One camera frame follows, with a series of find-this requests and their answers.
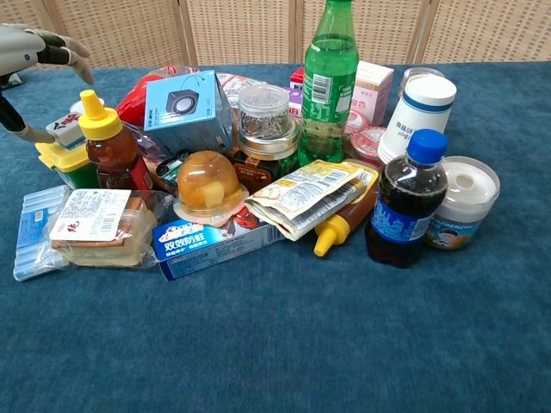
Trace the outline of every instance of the robotic hand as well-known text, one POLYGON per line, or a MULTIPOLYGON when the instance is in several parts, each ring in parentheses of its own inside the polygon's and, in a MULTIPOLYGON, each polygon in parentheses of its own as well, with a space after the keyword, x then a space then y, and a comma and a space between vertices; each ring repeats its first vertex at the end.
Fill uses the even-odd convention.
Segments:
MULTIPOLYGON (((71 37, 24 24, 0 23, 0 77, 8 81, 15 72, 37 63, 69 65, 87 83, 94 77, 88 63, 90 53, 71 37)), ((25 123, 0 90, 0 123, 8 132, 29 142, 52 143, 54 138, 46 131, 38 131, 25 123)))

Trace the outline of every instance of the table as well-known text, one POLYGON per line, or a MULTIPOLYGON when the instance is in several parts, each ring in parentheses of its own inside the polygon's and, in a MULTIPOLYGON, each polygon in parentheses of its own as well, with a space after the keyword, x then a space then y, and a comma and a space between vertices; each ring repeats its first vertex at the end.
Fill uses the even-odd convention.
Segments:
MULTIPOLYGON (((221 66, 284 86, 296 65, 221 66)), ((473 243, 413 268, 362 229, 323 260, 312 235, 167 282, 157 268, 12 278, 24 194, 61 183, 0 134, 1 411, 549 411, 551 63, 435 65, 458 87, 449 155, 502 193, 473 243)), ((405 66, 396 66, 387 121, 405 66)), ((110 106, 146 70, 95 71, 110 106)), ((44 127, 85 89, 28 71, 5 92, 44 127)))

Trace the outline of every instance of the blue box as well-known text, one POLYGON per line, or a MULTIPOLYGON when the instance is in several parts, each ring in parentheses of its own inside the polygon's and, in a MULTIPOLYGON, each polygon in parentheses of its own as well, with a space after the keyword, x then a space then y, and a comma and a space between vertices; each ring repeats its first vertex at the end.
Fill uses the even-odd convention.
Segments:
POLYGON ((169 157, 231 150, 232 112, 215 71, 148 82, 144 130, 169 157))
POLYGON ((284 239, 244 207, 221 228, 184 219, 153 228, 153 246, 168 281, 284 239))

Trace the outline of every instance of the background wall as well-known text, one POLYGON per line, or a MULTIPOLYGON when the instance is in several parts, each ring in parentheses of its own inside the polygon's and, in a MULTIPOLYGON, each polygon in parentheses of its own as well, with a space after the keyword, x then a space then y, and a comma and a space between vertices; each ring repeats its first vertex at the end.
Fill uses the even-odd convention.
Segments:
MULTIPOLYGON (((301 62, 325 0, 4 0, 0 22, 82 41, 90 63, 301 62)), ((551 0, 354 0, 377 64, 551 59, 551 0)))

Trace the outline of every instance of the woven screen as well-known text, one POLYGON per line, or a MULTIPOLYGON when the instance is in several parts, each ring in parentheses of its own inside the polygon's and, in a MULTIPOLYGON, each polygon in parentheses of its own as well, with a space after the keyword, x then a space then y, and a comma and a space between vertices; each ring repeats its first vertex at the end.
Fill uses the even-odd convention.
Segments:
POLYGON ((0 23, 25 23, 34 28, 45 28, 31 0, 3 0, 0 23))
POLYGON ((551 59, 551 0, 440 0, 424 63, 551 59))
MULTIPOLYGON (((422 0, 355 0, 352 3, 360 59, 389 65, 406 62, 422 0)), ((305 0, 302 57, 323 14, 325 0, 305 0)))
POLYGON ((52 0, 66 34, 84 43, 90 64, 157 67, 183 62, 170 0, 52 0))
POLYGON ((288 0, 187 0, 199 65, 289 61, 288 0))

